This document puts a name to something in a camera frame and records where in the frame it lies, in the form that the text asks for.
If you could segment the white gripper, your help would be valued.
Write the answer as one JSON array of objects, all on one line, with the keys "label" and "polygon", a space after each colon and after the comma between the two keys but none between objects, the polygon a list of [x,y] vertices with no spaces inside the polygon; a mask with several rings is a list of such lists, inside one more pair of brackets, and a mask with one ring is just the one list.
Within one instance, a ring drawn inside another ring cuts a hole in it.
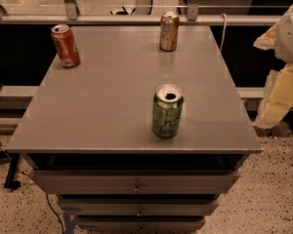
[{"label": "white gripper", "polygon": [[261,129],[271,129],[293,107],[293,4],[279,23],[258,37],[253,46],[261,50],[274,48],[275,56],[288,62],[280,71],[270,71],[264,97],[257,110],[254,125]]}]

